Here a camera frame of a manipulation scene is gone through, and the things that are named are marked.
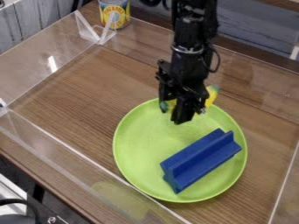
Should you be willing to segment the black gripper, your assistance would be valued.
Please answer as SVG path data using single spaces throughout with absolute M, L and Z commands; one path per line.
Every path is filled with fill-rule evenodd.
M 209 98 L 204 80 L 211 72 L 211 51 L 172 48 L 172 59 L 157 61 L 158 107 L 172 112 L 176 125 L 188 122 L 205 108 Z

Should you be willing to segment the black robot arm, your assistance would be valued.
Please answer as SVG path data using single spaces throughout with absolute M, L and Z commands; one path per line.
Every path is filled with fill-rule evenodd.
M 195 114 L 208 107 L 211 93 L 204 80 L 216 73 L 220 65 L 211 67 L 212 56 L 219 55 L 211 41 L 217 35 L 217 0 L 138 0 L 145 6 L 162 7 L 172 11 L 172 59 L 157 60 L 158 107 L 169 111 L 170 121 L 178 125 L 188 122 Z

